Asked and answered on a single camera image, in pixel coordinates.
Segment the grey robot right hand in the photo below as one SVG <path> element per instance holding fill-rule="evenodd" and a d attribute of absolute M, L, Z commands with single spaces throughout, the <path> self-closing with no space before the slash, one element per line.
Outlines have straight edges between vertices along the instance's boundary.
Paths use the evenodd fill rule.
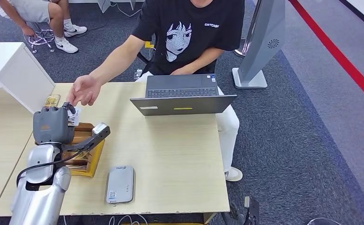
<path fill-rule="evenodd" d="M 230 202 L 230 211 L 221 212 L 222 219 L 225 225 L 243 225 L 245 222 L 245 216 L 240 213 L 235 203 Z"/>

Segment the person's left hand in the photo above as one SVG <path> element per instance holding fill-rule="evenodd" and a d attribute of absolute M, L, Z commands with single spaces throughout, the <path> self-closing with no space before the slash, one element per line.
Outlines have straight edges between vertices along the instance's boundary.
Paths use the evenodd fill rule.
<path fill-rule="evenodd" d="M 181 67 L 176 70 L 174 70 L 171 75 L 190 75 L 193 71 L 188 67 Z"/>

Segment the person's right hand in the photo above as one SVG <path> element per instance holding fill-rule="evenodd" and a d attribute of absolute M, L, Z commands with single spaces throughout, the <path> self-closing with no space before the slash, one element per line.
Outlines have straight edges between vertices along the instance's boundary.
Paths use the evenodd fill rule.
<path fill-rule="evenodd" d="M 99 95 L 102 85 L 98 78 L 91 75 L 80 76 L 73 83 L 66 102 L 73 106 L 76 106 L 78 103 L 81 103 L 82 106 L 92 106 Z"/>
<path fill-rule="evenodd" d="M 35 37 L 36 36 L 35 31 L 31 27 L 29 27 L 28 25 L 21 26 L 21 30 L 22 30 L 22 32 L 23 32 L 23 34 L 25 36 L 28 36 L 28 37 Z"/>

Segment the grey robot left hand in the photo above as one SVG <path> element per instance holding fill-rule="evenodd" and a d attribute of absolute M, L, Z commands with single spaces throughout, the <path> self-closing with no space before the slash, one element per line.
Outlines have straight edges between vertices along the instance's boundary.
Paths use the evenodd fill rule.
<path fill-rule="evenodd" d="M 74 127 L 68 124 L 68 113 L 76 113 L 69 102 L 61 107 L 43 107 L 33 115 L 33 136 L 35 143 L 70 144 L 74 138 Z"/>

